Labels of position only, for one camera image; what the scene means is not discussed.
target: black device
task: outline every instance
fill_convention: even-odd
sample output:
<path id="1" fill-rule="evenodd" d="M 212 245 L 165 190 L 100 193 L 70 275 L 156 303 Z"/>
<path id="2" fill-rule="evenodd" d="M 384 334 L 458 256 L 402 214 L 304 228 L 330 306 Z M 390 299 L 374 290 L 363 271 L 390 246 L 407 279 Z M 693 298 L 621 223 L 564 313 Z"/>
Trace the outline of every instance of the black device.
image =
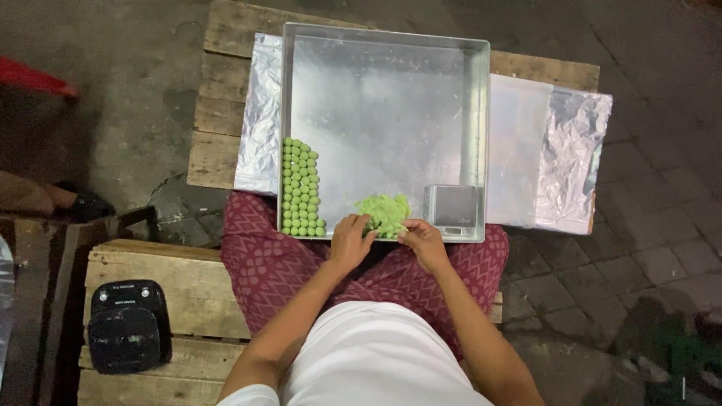
<path id="1" fill-rule="evenodd" d="M 152 280 L 101 285 L 90 303 L 88 340 L 99 373 L 135 373 L 169 362 L 173 350 L 163 290 Z"/>

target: aluminum baking tray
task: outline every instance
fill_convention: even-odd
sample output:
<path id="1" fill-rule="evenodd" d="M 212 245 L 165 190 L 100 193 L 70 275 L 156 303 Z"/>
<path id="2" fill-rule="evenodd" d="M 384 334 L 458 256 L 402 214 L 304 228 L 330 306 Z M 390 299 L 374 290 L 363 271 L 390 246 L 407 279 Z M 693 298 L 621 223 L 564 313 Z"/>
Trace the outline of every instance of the aluminum baking tray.
<path id="1" fill-rule="evenodd" d="M 279 136 L 319 154 L 326 239 L 355 202 L 402 193 L 444 241 L 484 240 L 489 63 L 484 40 L 284 26 Z"/>

